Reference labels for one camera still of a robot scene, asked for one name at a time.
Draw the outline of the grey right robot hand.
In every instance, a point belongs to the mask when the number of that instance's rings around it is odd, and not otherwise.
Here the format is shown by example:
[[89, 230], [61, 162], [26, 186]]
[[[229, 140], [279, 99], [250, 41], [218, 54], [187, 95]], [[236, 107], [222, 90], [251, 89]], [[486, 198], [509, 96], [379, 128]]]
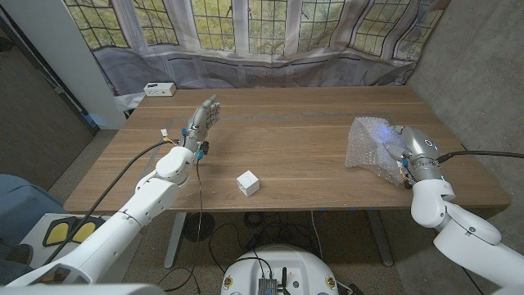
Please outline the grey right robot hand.
[[440, 156], [433, 139], [413, 127], [394, 125], [391, 129], [400, 136], [401, 145], [386, 143], [392, 159], [398, 161], [411, 184], [427, 179], [440, 179], [442, 174], [436, 159]]

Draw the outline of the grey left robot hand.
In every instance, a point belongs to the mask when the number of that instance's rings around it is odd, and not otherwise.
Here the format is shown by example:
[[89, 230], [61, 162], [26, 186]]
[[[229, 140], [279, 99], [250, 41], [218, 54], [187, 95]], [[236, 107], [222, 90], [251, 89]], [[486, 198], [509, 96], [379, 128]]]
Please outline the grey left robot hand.
[[208, 131], [219, 120], [220, 103], [216, 102], [216, 98], [213, 94], [206, 99], [187, 122], [183, 146], [192, 152], [197, 151], [198, 144], [206, 139]]

